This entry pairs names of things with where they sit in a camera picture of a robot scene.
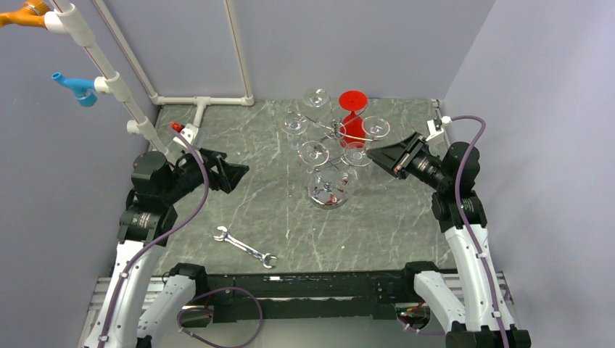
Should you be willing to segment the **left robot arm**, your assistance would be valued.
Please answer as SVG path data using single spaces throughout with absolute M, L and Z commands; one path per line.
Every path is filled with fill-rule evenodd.
M 200 186 L 229 194 L 249 172 L 249 166 L 228 163 L 226 157 L 223 152 L 198 149 L 176 163 L 159 152 L 146 152 L 134 160 L 133 188 L 120 216 L 110 284 L 84 347 L 158 347 L 182 307 L 207 298 L 205 268 L 179 263 L 153 303 L 145 304 L 170 233 L 184 226 L 176 221 L 174 204 Z

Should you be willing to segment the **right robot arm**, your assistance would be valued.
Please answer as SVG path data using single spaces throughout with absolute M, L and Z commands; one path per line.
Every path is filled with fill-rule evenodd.
M 487 217 L 474 190 L 480 153 L 473 143 L 455 142 L 443 158 L 432 155 L 414 133 L 396 144 L 367 150 L 367 157 L 392 177 L 419 179 L 434 189 L 432 212 L 453 253 L 463 297 L 445 283 L 433 262 L 409 262 L 400 293 L 421 300 L 442 326 L 446 347 L 530 347 L 497 281 L 490 255 Z

